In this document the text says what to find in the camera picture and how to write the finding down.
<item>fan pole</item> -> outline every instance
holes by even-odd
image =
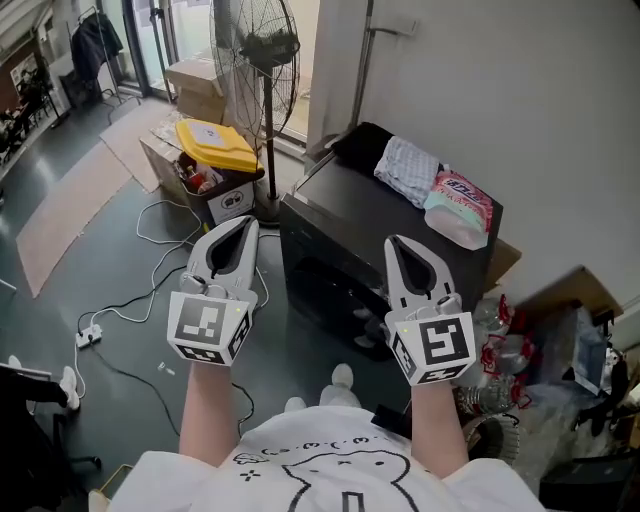
[[[276,172],[273,153],[273,82],[271,81],[271,73],[263,73],[264,85],[264,122],[267,135],[267,166],[269,167],[269,195],[271,201],[278,199],[278,191],[276,190]]]

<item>white t-shirt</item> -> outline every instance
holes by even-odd
[[[411,458],[409,441],[371,418],[351,407],[280,414],[247,432],[220,468],[147,452],[109,511],[544,510],[505,463],[475,460],[441,480]]]

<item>black appliance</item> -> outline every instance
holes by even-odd
[[[404,235],[440,256],[449,266],[463,310],[473,311],[483,294],[502,218],[502,205],[494,201],[493,208],[487,246],[469,251],[429,228],[424,210],[377,178],[330,156],[282,200],[280,231],[289,302],[372,359],[392,357],[381,326],[390,309],[386,238]],[[373,347],[354,343],[364,336]]]

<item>clutter pile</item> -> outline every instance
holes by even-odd
[[[640,367],[629,368],[609,341],[615,309],[559,301],[529,318],[500,295],[473,314],[477,360],[454,381],[470,457],[513,465],[549,508],[574,510],[560,508],[549,468],[620,457],[640,443]]]

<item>power strip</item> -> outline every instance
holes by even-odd
[[[96,343],[102,339],[102,329],[98,324],[87,327],[82,334],[76,333],[76,345],[78,348],[84,348],[91,343]]]

